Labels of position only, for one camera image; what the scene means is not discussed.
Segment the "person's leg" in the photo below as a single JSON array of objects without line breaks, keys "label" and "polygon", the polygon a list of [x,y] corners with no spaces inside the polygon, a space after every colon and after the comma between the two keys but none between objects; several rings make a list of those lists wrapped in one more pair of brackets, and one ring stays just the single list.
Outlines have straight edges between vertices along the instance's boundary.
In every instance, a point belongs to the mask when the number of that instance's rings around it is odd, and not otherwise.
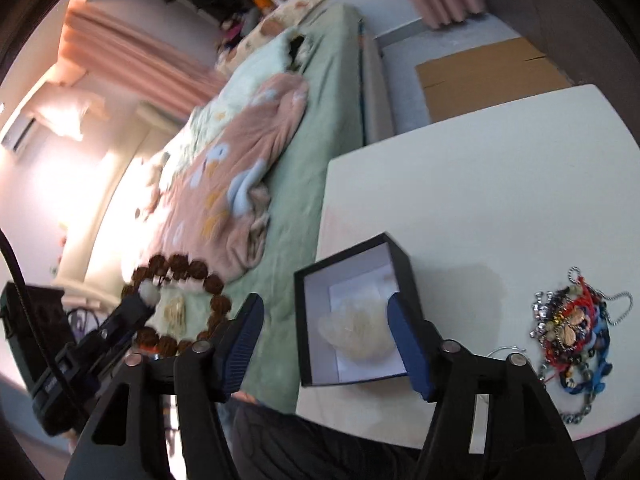
[{"label": "person's leg", "polygon": [[409,479],[419,450],[339,433],[295,415],[241,403],[232,456],[242,480]]}]

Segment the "green bed sheet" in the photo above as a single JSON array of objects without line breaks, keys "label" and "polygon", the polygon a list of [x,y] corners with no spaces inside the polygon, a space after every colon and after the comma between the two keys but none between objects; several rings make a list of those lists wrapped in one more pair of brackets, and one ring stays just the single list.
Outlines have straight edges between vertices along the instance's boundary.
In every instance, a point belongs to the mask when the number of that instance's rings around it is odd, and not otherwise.
[{"label": "green bed sheet", "polygon": [[293,273],[316,258],[329,161],[363,144],[361,19],[353,7],[334,6],[301,27],[312,40],[300,69],[310,86],[305,117],[265,179],[272,201],[262,261],[225,287],[233,314],[250,292],[264,300],[264,326],[242,390],[283,413],[295,412],[300,386]]}]

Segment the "floor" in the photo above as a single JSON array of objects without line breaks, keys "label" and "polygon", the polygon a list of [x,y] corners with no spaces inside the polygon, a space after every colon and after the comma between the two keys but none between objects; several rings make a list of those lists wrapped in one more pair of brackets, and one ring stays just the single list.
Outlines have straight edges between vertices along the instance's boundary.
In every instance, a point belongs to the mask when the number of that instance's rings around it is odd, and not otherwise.
[{"label": "floor", "polygon": [[396,134],[431,123],[416,65],[462,50],[519,37],[492,14],[485,14],[443,27],[425,30],[382,48],[382,59]]}]

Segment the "screw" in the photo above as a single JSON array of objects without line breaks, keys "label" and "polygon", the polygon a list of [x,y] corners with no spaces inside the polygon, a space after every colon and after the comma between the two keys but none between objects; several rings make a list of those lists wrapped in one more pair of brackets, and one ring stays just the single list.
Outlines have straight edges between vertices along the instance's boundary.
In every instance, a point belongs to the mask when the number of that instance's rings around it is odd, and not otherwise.
[{"label": "screw", "polygon": [[455,354],[460,352],[460,343],[453,341],[453,339],[447,339],[442,342],[442,349],[449,354]]},{"label": "screw", "polygon": [[204,352],[206,352],[207,350],[209,350],[209,348],[211,348],[211,345],[209,344],[209,341],[196,341],[191,348],[193,349],[194,352],[196,352],[196,354],[204,354]]},{"label": "screw", "polygon": [[124,364],[127,366],[138,366],[142,362],[141,354],[129,354],[124,358]]},{"label": "screw", "polygon": [[527,364],[527,358],[522,354],[511,354],[509,356],[509,361],[511,361],[511,364],[516,366],[524,366]]}]

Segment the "headboard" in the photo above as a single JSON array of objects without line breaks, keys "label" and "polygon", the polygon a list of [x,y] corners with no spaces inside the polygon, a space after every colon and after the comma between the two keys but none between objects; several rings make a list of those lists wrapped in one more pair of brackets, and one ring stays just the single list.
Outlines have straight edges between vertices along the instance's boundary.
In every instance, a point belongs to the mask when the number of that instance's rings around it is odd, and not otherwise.
[{"label": "headboard", "polygon": [[121,235],[124,227],[118,206],[127,202],[127,178],[134,173],[131,163],[151,158],[179,130],[180,124],[152,106],[138,106],[100,162],[93,195],[68,228],[53,285],[64,288],[67,294],[98,300],[107,310],[120,304],[124,280],[120,247],[113,243],[113,237]]}]

